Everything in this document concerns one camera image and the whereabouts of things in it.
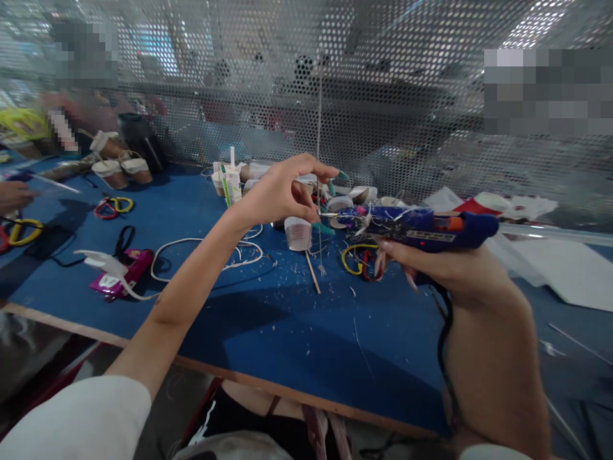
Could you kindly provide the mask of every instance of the hand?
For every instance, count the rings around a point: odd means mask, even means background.
[[[464,306],[500,303],[504,296],[523,294],[485,246],[429,254],[414,247],[380,239],[379,246],[397,260],[407,277],[423,272],[446,288],[454,303]]]
[[[322,183],[338,176],[338,169],[318,162],[313,155],[303,153],[275,163],[249,193],[230,211],[239,213],[247,226],[268,224],[286,217],[300,217],[311,224],[319,222],[317,206],[308,187],[296,179],[315,174]]]
[[[24,182],[0,182],[0,215],[25,208],[37,195]]]

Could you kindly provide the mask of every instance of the white sleeve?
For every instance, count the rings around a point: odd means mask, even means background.
[[[460,460],[531,460],[512,448],[494,444],[477,444],[463,451]]]
[[[0,443],[0,458],[132,460],[150,409],[139,381],[81,380],[28,413]]]

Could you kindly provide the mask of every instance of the forearm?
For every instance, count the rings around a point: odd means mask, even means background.
[[[486,440],[545,459],[549,416],[532,310],[515,286],[497,303],[454,303],[446,363],[460,415]]]
[[[236,213],[227,211],[172,277],[148,319],[169,325],[191,325],[248,230]]]
[[[228,211],[221,217],[181,265],[106,374],[138,380],[147,387],[151,398],[155,397],[185,334],[248,230],[235,213]]]

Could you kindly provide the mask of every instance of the yellow object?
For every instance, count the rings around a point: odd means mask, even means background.
[[[19,238],[21,237],[21,232],[24,228],[22,224],[32,224],[35,225],[36,228],[30,235],[26,236],[23,240],[20,240]],[[40,220],[26,218],[15,219],[15,225],[11,230],[11,235],[8,238],[8,243],[11,246],[25,246],[27,244],[30,244],[40,236],[40,234],[43,232],[43,228],[45,228],[45,226],[42,222],[40,222]]]
[[[130,212],[132,210],[132,208],[134,207],[134,200],[130,199],[130,198],[125,198],[125,197],[112,197],[109,199],[109,201],[112,201],[113,206],[115,207],[115,210],[118,213],[124,213],[124,212]],[[128,206],[126,206],[125,208],[121,207],[121,203],[120,201],[127,201],[128,202]]]
[[[347,270],[352,275],[361,275],[362,274],[362,267],[364,266],[364,264],[361,261],[358,261],[358,271],[355,271],[355,270],[352,270],[351,268],[349,268],[349,265],[347,265],[347,261],[345,260],[345,258],[347,257],[347,253],[350,250],[356,249],[356,248],[378,249],[379,246],[377,246],[377,245],[366,245],[366,244],[353,245],[353,246],[349,246],[348,248],[346,248],[343,251],[343,253],[340,255],[340,258],[341,258],[341,260],[343,262],[343,266],[345,267],[345,270]]]
[[[30,109],[0,111],[0,125],[18,134],[26,141],[33,141],[50,135],[46,120],[41,114]]]

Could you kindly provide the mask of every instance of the scissors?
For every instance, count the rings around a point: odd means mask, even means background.
[[[372,259],[376,258],[371,253],[371,251],[369,251],[369,249],[378,249],[378,248],[379,248],[379,246],[377,246],[377,245],[367,245],[367,244],[357,244],[357,245],[353,245],[353,246],[347,247],[343,251],[343,253],[341,255],[343,266],[345,267],[345,270],[347,270],[352,275],[357,275],[357,276],[362,275],[366,281],[379,281],[379,280],[381,280],[381,278],[383,278],[383,267],[382,266],[377,267],[376,264],[375,264],[375,270],[377,271],[377,269],[378,269],[378,272],[377,273],[373,273],[373,276],[371,276],[368,273],[368,260],[371,257],[372,257]],[[349,253],[349,251],[352,251],[354,249],[356,249],[356,250],[357,249],[363,250],[362,258],[360,258],[359,256],[356,255],[356,257],[358,258],[358,269],[357,270],[353,270],[347,264],[347,254]]]
[[[9,221],[0,226],[0,253],[4,254],[13,246],[19,247],[28,245],[35,239],[37,239],[43,232],[45,226],[42,222],[40,222],[40,220],[30,218],[21,219],[20,217],[21,214],[19,213],[19,211],[16,211],[13,215],[11,215]],[[20,239],[22,231],[26,226],[34,227],[34,231],[25,238]]]
[[[134,200],[126,197],[112,197],[106,192],[102,192],[103,199],[96,206],[94,214],[99,219],[110,220],[116,218],[119,214],[130,212],[134,207]],[[128,203],[124,208],[121,207],[121,201]]]

